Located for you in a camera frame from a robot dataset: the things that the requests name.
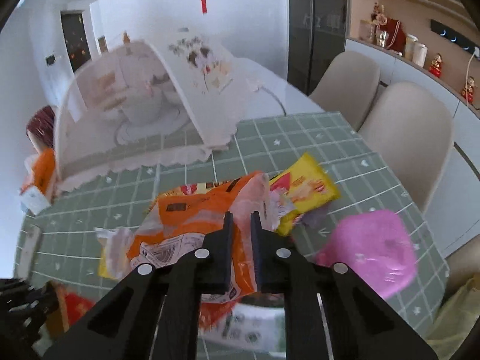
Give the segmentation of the orange snack bag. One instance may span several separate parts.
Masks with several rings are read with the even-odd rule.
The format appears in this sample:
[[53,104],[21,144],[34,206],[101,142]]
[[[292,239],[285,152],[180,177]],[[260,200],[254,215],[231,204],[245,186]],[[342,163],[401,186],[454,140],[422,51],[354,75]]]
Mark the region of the orange snack bag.
[[120,281],[134,267],[156,268],[177,263],[201,248],[205,236],[222,229],[226,213],[233,215],[232,273],[222,295],[202,295],[199,324],[208,329],[226,316],[242,297],[256,292],[251,214],[258,212],[265,229],[272,229],[269,178],[263,172],[221,183],[177,187],[157,196],[146,217],[133,231],[125,227],[96,228],[102,245],[97,273]]

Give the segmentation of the yellow cracker packet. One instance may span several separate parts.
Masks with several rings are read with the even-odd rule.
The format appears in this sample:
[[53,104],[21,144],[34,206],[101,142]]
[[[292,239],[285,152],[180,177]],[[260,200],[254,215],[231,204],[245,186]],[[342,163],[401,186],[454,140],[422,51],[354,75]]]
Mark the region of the yellow cracker packet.
[[269,187],[279,218],[275,231],[281,236],[288,236],[309,211],[341,197],[336,184],[309,153],[272,178]]

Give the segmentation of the yellow trash bag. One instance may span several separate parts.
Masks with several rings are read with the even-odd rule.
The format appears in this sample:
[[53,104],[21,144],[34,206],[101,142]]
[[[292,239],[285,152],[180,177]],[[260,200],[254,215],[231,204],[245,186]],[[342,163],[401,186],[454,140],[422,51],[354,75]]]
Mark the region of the yellow trash bag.
[[452,359],[479,318],[479,273],[440,308],[425,339],[439,359]]

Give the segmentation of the pink mini desktop bin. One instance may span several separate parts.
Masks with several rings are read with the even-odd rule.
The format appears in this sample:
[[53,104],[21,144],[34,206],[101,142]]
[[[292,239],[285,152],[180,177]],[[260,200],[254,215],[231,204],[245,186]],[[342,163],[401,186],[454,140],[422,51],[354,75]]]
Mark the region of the pink mini desktop bin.
[[417,273],[404,222],[389,210],[343,218],[315,262],[323,267],[346,264],[384,300],[407,288]]

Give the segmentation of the orange tissue box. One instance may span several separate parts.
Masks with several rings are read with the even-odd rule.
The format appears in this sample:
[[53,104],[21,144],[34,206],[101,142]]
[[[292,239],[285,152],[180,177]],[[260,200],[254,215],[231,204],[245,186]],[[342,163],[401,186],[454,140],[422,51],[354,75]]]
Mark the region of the orange tissue box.
[[52,148],[33,154],[24,161],[27,176],[19,191],[20,204],[33,215],[51,207],[56,175],[55,151]]

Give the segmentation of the dark red chair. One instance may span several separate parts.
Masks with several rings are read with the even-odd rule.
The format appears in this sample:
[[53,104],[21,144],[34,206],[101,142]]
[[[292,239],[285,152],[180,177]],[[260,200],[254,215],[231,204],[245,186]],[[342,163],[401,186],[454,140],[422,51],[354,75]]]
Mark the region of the dark red chair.
[[55,109],[52,106],[41,108],[27,123],[27,137],[38,153],[54,147],[54,128]]

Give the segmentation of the beige chair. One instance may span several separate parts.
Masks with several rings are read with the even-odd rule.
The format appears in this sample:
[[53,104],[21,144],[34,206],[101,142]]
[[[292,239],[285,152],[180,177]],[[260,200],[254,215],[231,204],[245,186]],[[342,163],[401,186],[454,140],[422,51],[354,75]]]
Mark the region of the beige chair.
[[309,95],[324,111],[338,111],[358,131],[374,102],[380,67],[368,56],[347,50],[337,55]]
[[359,133],[425,212],[454,143],[445,105],[421,86],[399,82],[384,90]]

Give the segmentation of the beige chair far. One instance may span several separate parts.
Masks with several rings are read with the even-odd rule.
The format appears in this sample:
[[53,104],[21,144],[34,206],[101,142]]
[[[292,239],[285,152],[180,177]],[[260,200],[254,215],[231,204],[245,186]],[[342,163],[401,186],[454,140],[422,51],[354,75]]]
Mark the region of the beige chair far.
[[368,56],[347,50],[337,55],[309,95],[324,111],[338,111],[358,131],[374,102],[380,67]]

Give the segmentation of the red figurine right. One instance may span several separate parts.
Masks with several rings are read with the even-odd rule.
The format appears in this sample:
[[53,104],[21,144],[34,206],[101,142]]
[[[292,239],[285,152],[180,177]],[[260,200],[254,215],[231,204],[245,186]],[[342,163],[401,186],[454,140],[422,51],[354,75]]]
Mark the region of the red figurine right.
[[474,92],[475,92],[475,80],[472,76],[468,76],[465,81],[465,85],[462,88],[461,96],[463,97],[463,99],[465,99],[465,101],[468,104],[472,104],[473,98],[474,98]]

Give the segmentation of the red figurine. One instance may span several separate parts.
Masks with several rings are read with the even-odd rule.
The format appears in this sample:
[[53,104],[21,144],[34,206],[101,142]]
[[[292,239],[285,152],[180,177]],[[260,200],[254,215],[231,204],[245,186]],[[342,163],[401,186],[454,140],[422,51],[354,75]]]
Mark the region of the red figurine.
[[468,76],[465,81],[465,85],[462,88],[461,96],[463,97],[463,99],[465,99],[465,101],[468,104],[472,104],[473,98],[474,98],[474,92],[475,92],[475,80],[472,76]]
[[429,66],[429,73],[434,75],[437,78],[440,78],[442,75],[442,67],[443,67],[443,58],[442,55],[437,53],[434,57],[433,60],[430,63]]

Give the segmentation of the dark door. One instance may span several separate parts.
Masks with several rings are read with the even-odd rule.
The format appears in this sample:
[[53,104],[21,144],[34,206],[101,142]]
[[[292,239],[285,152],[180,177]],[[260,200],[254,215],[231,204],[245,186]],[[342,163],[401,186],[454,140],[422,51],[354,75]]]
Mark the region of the dark door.
[[76,72],[91,59],[83,17],[80,13],[62,13],[61,22],[68,59]]

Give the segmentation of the white jar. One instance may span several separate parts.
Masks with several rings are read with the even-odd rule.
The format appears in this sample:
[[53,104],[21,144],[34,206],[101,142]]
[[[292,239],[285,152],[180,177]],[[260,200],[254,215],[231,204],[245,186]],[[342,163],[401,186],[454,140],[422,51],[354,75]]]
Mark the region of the white jar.
[[423,68],[427,56],[428,48],[425,44],[416,41],[413,45],[412,62]]

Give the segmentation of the red gift bag with flowers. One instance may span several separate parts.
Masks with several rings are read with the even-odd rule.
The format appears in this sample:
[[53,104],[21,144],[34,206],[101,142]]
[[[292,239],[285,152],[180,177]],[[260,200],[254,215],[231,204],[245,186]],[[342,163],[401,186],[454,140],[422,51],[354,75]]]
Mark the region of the red gift bag with flowers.
[[402,54],[406,45],[406,34],[401,21],[389,18],[384,6],[378,2],[374,3],[371,19],[376,27],[376,33],[386,33],[384,48]]

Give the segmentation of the black power strip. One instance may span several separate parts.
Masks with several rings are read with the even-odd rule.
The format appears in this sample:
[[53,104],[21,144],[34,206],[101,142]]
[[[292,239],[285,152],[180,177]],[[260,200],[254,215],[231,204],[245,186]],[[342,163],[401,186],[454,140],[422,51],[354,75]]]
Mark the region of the black power strip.
[[479,59],[479,46],[465,35],[434,19],[430,21],[430,30]]

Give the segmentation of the dark glass cabinet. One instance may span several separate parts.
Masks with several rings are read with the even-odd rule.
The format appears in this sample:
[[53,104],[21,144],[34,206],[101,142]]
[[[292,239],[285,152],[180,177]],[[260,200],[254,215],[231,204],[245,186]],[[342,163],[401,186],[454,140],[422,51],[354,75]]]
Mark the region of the dark glass cabinet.
[[289,0],[287,80],[309,95],[344,51],[347,0]]

